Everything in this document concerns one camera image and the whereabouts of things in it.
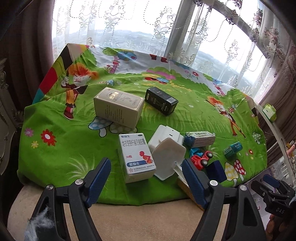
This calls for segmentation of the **right hand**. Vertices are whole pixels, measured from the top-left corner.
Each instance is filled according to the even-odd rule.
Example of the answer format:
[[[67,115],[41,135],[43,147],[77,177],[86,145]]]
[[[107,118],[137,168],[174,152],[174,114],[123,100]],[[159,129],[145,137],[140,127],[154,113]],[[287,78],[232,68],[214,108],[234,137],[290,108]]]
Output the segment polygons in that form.
[[[271,214],[265,234],[266,240],[295,240],[295,216],[283,219]]]

